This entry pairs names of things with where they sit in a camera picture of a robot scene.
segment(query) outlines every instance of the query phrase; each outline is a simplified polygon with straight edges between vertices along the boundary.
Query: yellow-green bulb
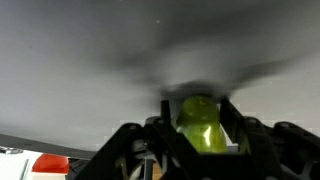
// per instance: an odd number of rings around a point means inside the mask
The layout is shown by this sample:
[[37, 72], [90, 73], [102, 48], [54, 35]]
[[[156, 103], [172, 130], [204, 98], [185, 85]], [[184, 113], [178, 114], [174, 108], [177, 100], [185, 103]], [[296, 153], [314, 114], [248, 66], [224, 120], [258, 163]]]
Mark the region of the yellow-green bulb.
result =
[[184, 134], [198, 152], [226, 152], [226, 138], [220, 127], [217, 104], [206, 96], [187, 98], [176, 120], [176, 129]]

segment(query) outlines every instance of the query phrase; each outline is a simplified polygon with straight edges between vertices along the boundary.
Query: red object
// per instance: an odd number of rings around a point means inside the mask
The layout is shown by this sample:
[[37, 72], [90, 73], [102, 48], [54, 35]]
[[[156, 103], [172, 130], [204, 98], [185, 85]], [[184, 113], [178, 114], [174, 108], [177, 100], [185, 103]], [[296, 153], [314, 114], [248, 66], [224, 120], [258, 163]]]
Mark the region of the red object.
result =
[[34, 163], [32, 172], [68, 174], [68, 158], [52, 154], [42, 154]]

